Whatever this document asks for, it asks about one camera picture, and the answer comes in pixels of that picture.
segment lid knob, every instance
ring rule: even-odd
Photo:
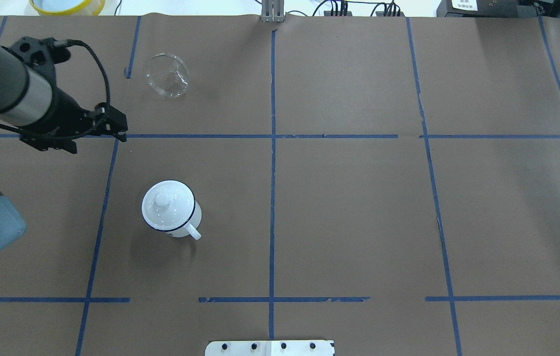
[[[155,205],[159,208],[167,208],[172,202],[172,196],[167,192],[158,192],[155,196]]]

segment white label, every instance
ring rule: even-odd
[[[460,10],[477,11],[477,0],[451,0],[451,5]]]

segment mug lid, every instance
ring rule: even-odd
[[[194,193],[177,180],[159,182],[144,195],[141,213],[151,228],[171,231],[185,225],[194,212]]]

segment white enamel mug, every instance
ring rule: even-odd
[[[144,195],[141,213],[146,223],[155,230],[172,237],[191,235],[201,238],[196,230],[201,223],[201,207],[194,200],[194,193],[177,180],[159,182]]]

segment table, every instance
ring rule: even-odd
[[[299,10],[312,15],[318,0],[285,0],[285,11]],[[107,0],[102,9],[102,15],[112,15],[119,2]],[[434,17],[439,0],[399,0],[397,4],[407,16]],[[353,16],[370,16],[374,5],[351,4],[349,10]],[[318,16],[329,9],[322,6]],[[260,14],[260,4],[254,0],[123,0],[117,14],[143,15],[148,13],[163,13],[173,15],[238,15]],[[36,11],[26,0],[0,1],[0,15],[37,15]]]
[[[0,16],[20,36],[91,45],[130,130],[77,155],[0,132],[29,225],[0,252],[0,355],[560,354],[560,20]],[[147,85],[158,52],[185,97]],[[92,107],[72,54],[58,85]],[[142,221],[172,178],[197,243]]]

